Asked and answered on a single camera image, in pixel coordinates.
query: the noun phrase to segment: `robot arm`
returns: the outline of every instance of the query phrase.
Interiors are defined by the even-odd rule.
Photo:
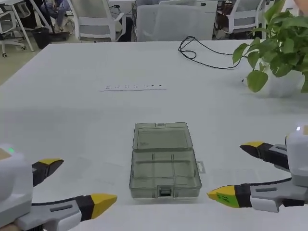
[[[279,212],[284,205],[303,206],[308,202],[308,126],[297,126],[286,137],[286,145],[249,142],[241,148],[255,158],[289,171],[291,178],[274,182],[223,186],[210,191],[210,199],[234,208],[252,207],[256,210]]]
[[[67,231],[98,217],[116,202],[115,195],[91,194],[33,204],[33,187],[62,163],[61,159],[44,159],[29,165],[10,145],[0,145],[0,231]]]

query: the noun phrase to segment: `potted plant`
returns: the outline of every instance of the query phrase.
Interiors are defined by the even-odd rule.
[[[233,53],[233,63],[247,55],[252,72],[247,76],[251,91],[266,88],[269,96],[293,94],[300,85],[308,93],[308,17],[281,12],[285,0],[274,4],[266,13],[266,39],[241,44]]]

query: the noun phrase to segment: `white flower pot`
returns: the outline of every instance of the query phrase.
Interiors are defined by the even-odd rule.
[[[287,75],[277,78],[272,73],[269,64],[263,60],[258,61],[256,64],[256,70],[259,70],[260,62],[267,66],[264,69],[264,72],[268,74],[269,79],[264,87],[256,94],[269,98],[280,98],[289,97],[297,92],[300,92],[305,81],[305,77],[301,72],[292,70]]]

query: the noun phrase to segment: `cabinet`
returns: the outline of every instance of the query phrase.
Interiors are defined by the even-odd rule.
[[[200,9],[202,9],[202,11],[205,13],[203,21],[204,30],[207,31],[207,36],[204,38],[204,40],[212,40],[218,1],[197,1],[196,5],[200,7]]]

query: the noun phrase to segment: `white table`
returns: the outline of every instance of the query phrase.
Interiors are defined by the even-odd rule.
[[[14,14],[15,14],[15,17],[16,17],[16,19],[17,19],[17,21],[18,21],[18,24],[19,24],[19,26],[21,27],[21,30],[22,30],[22,32],[23,32],[23,34],[24,34],[24,36],[25,36],[25,38],[26,38],[26,40],[27,40],[27,43],[28,43],[28,45],[29,45],[29,48],[30,48],[31,51],[34,51],[34,49],[33,49],[33,47],[32,47],[32,44],[31,44],[31,42],[30,42],[30,40],[29,40],[29,37],[28,37],[28,35],[27,35],[26,31],[25,31],[25,28],[24,28],[24,26],[23,26],[23,24],[22,24],[22,22],[21,22],[21,20],[20,20],[20,18],[19,18],[19,15],[18,15],[18,13],[17,13],[17,11],[16,11],[16,8],[15,8],[15,6],[14,6],[14,4],[17,4],[17,3],[22,2],[22,1],[23,1],[23,0],[0,0],[0,4],[6,4],[6,5],[10,5],[10,6],[12,7],[13,12],[14,12]],[[35,2],[34,2],[33,0],[30,0],[30,2],[31,2],[31,4],[33,5],[33,7],[34,7],[34,9],[36,10],[36,12],[38,13],[38,15],[40,16],[40,18],[41,18],[41,19],[43,20],[43,22],[45,23],[45,25],[47,25],[47,27],[50,27],[50,26],[49,26],[49,23],[47,23],[45,17],[44,17],[43,14],[41,13],[41,11],[39,10],[39,8],[38,8],[38,6],[35,4]]]
[[[240,42],[205,44],[233,52]],[[181,56],[178,45],[51,44],[0,86],[0,142],[14,144],[30,162],[65,160],[35,189],[34,201],[95,192],[118,195],[118,202],[102,216],[75,230],[304,230],[308,206],[282,207],[279,214],[231,209],[209,200],[206,192],[289,177],[239,145],[255,140],[283,143],[297,121],[307,121],[307,96],[259,98],[240,81],[250,71],[247,61],[234,70],[206,68]],[[230,56],[196,44],[190,48],[198,52],[199,61],[232,65]],[[100,92],[115,84],[163,84],[167,90]],[[152,122],[188,123],[196,158],[206,170],[197,199],[140,202],[130,197],[134,124]]]

